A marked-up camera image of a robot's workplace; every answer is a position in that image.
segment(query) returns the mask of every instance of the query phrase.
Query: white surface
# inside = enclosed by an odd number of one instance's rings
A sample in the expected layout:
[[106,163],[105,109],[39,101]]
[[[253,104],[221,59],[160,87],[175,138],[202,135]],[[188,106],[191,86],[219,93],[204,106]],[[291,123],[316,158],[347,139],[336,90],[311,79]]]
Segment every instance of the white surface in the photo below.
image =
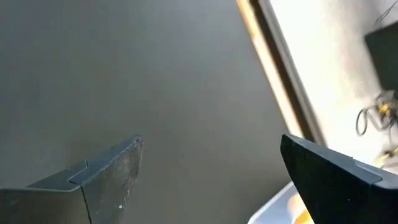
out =
[[372,163],[388,140],[371,125],[363,137],[354,128],[358,111],[381,91],[363,36],[393,1],[270,2],[327,146]]

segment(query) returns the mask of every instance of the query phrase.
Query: wall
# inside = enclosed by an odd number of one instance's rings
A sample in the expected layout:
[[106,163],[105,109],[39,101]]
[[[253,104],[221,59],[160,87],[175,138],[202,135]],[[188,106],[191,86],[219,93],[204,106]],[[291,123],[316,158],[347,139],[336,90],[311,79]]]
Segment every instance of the wall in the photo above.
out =
[[[394,1],[263,1],[275,11],[328,147],[373,163],[389,140],[371,125],[363,137],[355,131],[358,112],[381,92],[364,35],[379,27],[376,19]],[[396,20],[397,12],[396,6],[381,25]]]
[[124,223],[245,223],[289,180],[233,1],[0,2],[0,185],[144,136]]

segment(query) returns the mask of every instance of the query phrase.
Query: yellow object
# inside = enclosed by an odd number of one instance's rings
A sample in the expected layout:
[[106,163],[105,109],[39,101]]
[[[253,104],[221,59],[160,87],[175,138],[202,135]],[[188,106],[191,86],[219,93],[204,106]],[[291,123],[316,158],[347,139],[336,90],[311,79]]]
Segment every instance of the yellow object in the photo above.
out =
[[388,103],[379,105],[379,113],[388,115],[390,113],[390,105]]
[[314,224],[299,194],[293,195],[287,204],[292,224]]
[[381,168],[384,165],[384,163],[386,162],[386,160],[388,159],[388,157],[390,157],[389,154],[381,155],[380,157],[378,157],[376,159],[376,161],[374,161],[374,166],[377,168]]

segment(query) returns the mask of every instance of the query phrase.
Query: black device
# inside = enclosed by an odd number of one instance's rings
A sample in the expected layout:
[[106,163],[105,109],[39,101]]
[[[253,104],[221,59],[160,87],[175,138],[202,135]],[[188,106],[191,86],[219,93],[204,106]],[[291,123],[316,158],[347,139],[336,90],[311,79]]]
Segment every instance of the black device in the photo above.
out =
[[381,87],[384,90],[397,90],[398,22],[365,35],[365,42]]
[[280,151],[316,224],[398,223],[398,175],[293,135]]
[[118,224],[141,164],[134,136],[23,189],[0,189],[0,223]]

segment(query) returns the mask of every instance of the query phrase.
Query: gray wall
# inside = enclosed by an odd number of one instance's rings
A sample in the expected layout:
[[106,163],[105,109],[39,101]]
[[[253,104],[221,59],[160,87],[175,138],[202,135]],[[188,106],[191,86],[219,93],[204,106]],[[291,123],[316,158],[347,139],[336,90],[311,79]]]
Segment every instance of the gray wall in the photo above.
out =
[[125,223],[245,223],[289,180],[234,1],[0,2],[0,185],[146,141]]

